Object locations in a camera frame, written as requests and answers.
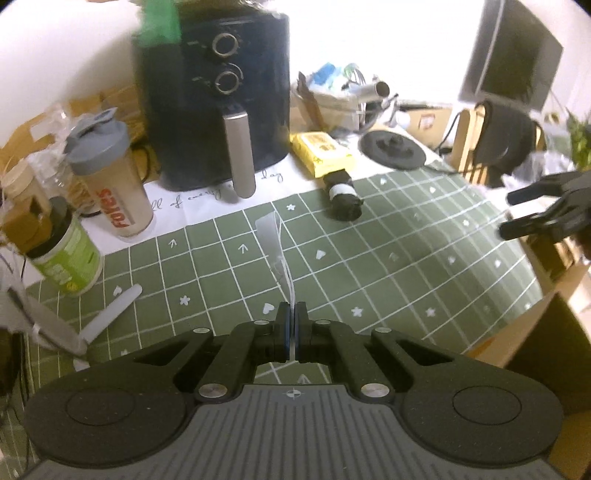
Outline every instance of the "metal screw head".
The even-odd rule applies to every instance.
[[[370,398],[382,398],[390,393],[390,389],[381,383],[368,383],[361,387],[361,393]]]
[[[205,398],[220,398],[228,393],[228,389],[219,383],[208,383],[199,388],[199,395]]]

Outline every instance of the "label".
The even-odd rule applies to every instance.
[[[102,266],[100,252],[76,218],[72,219],[64,238],[48,254],[31,262],[56,283],[62,293],[70,295],[90,287]]]
[[[329,190],[329,198],[331,202],[337,195],[353,195],[354,197],[359,198],[355,189],[344,183],[338,183]]]
[[[418,128],[419,130],[429,130],[433,127],[434,123],[435,115],[433,115],[432,113],[428,115],[421,115],[421,119],[418,122]]]
[[[115,228],[127,228],[135,224],[114,190],[102,189],[96,195],[100,200],[100,209]]]

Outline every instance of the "black cylinder object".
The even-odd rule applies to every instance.
[[[289,152],[289,20],[246,12],[206,21],[181,16],[180,44],[134,45],[148,137],[168,188],[192,190],[232,177],[228,110],[248,114],[255,171]]]
[[[346,170],[331,172],[322,179],[330,197],[332,214],[335,219],[342,222],[353,222],[361,217],[363,199],[355,192],[353,180]]]

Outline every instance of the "white tape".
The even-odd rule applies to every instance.
[[[41,331],[41,327],[38,324],[33,325],[33,340],[39,343],[39,332]]]
[[[259,218],[255,226],[262,252],[268,256],[269,266],[293,309],[296,305],[296,289],[281,246],[281,218],[276,212],[271,212]]]
[[[352,186],[347,185],[346,183],[338,183],[329,190],[330,201],[332,202],[332,199],[335,198],[337,195],[343,194],[353,195],[359,198],[359,195]]]

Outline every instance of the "yellow package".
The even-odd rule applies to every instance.
[[[292,135],[291,148],[317,179],[337,170],[350,173],[355,168],[356,160],[349,149],[324,132]]]

